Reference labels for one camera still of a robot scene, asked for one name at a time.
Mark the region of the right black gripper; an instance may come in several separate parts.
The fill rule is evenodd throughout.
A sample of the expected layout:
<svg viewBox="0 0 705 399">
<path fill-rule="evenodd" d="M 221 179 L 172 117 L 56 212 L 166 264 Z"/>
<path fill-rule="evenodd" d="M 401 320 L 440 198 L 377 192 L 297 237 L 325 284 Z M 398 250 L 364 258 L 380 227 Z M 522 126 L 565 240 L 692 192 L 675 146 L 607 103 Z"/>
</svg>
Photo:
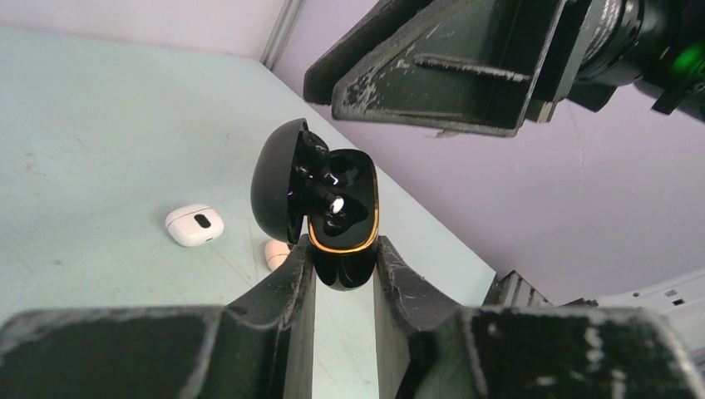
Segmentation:
<svg viewBox="0 0 705 399">
<path fill-rule="evenodd" d="M 615 1 L 431 1 L 338 81 L 332 114 L 512 137 L 551 120 L 616 25 Z"/>
</svg>

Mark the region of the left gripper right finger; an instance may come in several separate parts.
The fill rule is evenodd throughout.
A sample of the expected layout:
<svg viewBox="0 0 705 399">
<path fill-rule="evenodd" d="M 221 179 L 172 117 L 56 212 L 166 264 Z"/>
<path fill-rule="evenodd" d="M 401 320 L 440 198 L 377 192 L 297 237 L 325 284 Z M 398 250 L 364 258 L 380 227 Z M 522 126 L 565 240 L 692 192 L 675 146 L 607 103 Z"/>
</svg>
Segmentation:
<svg viewBox="0 0 705 399">
<path fill-rule="evenodd" d="M 466 307 L 381 237 L 373 276 L 382 398 L 701 398 L 665 318 L 638 308 Z"/>
</svg>

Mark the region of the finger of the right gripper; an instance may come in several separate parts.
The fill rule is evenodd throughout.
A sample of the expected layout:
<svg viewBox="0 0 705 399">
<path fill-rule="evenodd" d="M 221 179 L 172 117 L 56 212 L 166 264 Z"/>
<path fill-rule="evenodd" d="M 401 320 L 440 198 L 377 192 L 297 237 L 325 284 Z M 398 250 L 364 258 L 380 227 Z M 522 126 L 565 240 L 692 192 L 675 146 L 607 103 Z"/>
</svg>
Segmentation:
<svg viewBox="0 0 705 399">
<path fill-rule="evenodd" d="M 386 41 L 431 0 L 378 1 L 341 39 L 305 72 L 303 99 L 330 106 L 333 88 L 376 46 Z"/>
</svg>

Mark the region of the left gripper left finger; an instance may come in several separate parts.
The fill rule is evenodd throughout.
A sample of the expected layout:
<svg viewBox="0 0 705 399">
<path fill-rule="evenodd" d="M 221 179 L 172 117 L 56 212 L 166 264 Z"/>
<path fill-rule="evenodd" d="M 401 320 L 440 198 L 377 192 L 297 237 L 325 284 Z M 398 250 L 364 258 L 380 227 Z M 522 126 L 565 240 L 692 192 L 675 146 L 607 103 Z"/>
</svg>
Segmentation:
<svg viewBox="0 0 705 399">
<path fill-rule="evenodd" d="M 64 308 L 1 328 L 4 398 L 310 398 L 316 277 L 302 237 L 226 305 Z"/>
</svg>

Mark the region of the beige earbud charging case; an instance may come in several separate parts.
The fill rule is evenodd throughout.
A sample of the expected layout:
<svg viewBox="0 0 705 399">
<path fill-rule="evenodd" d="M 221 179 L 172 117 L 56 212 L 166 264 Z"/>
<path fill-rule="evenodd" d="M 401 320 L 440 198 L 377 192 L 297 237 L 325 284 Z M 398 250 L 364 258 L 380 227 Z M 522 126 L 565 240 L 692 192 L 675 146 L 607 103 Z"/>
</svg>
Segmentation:
<svg viewBox="0 0 705 399">
<path fill-rule="evenodd" d="M 291 249 L 286 242 L 271 239 L 264 246 L 264 257 L 270 271 L 275 271 L 287 259 Z"/>
</svg>

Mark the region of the white earbud charging case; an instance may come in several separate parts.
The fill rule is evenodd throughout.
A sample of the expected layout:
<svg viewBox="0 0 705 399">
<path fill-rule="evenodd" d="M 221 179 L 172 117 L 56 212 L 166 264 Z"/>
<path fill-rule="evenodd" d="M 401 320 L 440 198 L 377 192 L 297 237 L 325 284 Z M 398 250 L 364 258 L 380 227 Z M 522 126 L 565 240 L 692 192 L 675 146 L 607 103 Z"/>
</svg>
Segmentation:
<svg viewBox="0 0 705 399">
<path fill-rule="evenodd" d="M 224 232 L 224 221 L 212 207 L 192 204 L 171 211 L 165 229 L 177 244 L 192 248 L 217 239 Z"/>
</svg>

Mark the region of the black earbud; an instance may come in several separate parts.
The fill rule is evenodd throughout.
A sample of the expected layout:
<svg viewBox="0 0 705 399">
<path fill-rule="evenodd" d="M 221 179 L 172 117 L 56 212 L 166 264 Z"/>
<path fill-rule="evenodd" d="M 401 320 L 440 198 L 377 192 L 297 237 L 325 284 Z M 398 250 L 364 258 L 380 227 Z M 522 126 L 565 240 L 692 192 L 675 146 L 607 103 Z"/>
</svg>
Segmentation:
<svg viewBox="0 0 705 399">
<path fill-rule="evenodd" d="M 312 131 L 300 133 L 296 150 L 295 169 L 302 179 L 302 188 L 330 214 L 339 214 L 345 199 L 331 191 L 324 181 L 324 171 L 330 161 L 328 145 Z"/>
</svg>

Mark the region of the black earbud charging case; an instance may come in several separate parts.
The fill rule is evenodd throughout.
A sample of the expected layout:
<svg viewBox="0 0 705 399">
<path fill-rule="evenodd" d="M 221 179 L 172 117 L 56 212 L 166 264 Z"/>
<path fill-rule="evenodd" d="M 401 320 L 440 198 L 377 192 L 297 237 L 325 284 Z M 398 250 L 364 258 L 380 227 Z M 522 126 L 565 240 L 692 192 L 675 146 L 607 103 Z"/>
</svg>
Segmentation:
<svg viewBox="0 0 705 399">
<path fill-rule="evenodd" d="M 377 262 L 380 200 L 376 166 L 361 150 L 328 146 L 330 161 L 324 181 L 345 199 L 343 210 L 330 214 L 303 190 L 295 169 L 298 138 L 304 130 L 312 131 L 306 119 L 291 120 L 265 141 L 250 186 L 255 221 L 270 238 L 289 245 L 297 244 L 306 232 L 320 280 L 338 291 L 360 288 L 372 277 Z"/>
</svg>

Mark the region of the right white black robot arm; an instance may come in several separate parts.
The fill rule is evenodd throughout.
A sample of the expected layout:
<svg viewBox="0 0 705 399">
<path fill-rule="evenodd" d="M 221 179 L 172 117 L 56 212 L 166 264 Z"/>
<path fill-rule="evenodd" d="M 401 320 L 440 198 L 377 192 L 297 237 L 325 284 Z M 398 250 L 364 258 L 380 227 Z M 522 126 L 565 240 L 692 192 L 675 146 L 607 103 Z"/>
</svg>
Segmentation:
<svg viewBox="0 0 705 399">
<path fill-rule="evenodd" d="M 622 86 L 704 117 L 701 1 L 380 1 L 305 73 L 333 118 L 512 137 Z"/>
</svg>

